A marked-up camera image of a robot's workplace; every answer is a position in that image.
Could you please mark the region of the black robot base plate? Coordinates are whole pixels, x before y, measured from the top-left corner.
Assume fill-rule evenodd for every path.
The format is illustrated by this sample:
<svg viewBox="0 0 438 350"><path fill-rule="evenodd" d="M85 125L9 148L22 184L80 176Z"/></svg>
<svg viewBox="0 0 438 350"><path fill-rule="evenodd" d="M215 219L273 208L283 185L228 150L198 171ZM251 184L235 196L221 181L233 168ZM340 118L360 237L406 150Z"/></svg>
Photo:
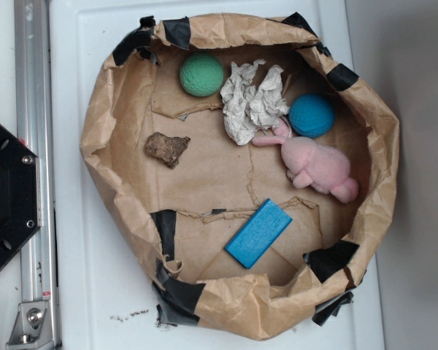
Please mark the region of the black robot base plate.
<svg viewBox="0 0 438 350"><path fill-rule="evenodd" d="M0 272L39 229L37 157L0 124Z"/></svg>

